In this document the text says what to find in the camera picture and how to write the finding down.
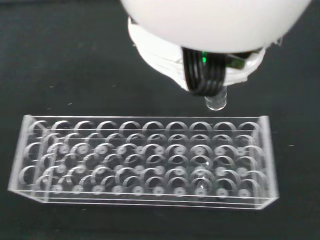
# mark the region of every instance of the robotic arm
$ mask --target robotic arm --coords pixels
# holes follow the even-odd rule
[[[247,81],[311,0],[121,2],[141,57],[208,105],[227,96],[226,86]]]

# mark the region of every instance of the green led light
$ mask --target green led light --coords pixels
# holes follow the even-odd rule
[[[203,63],[207,62],[207,53],[205,51],[202,52],[202,62]]]

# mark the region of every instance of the white plastic housing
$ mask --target white plastic housing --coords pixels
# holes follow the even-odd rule
[[[132,24],[130,18],[128,19],[128,31],[143,60],[188,91],[181,46],[155,36],[139,24]],[[252,53],[241,70],[227,67],[224,86],[247,81],[248,76],[263,61],[265,53],[264,48],[259,53]]]
[[[266,48],[285,35],[311,0],[121,0],[148,32],[212,53]]]

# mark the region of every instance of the black background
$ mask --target black background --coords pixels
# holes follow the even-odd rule
[[[319,24],[314,2],[213,112],[144,63],[117,0],[0,5],[0,238],[320,239]],[[7,191],[25,114],[269,115],[280,199],[261,211],[40,204]]]

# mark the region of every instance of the black wire bundle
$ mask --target black wire bundle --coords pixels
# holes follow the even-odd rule
[[[184,74],[189,91],[193,95],[214,97],[222,89],[226,76],[227,55],[206,53],[182,48]]]

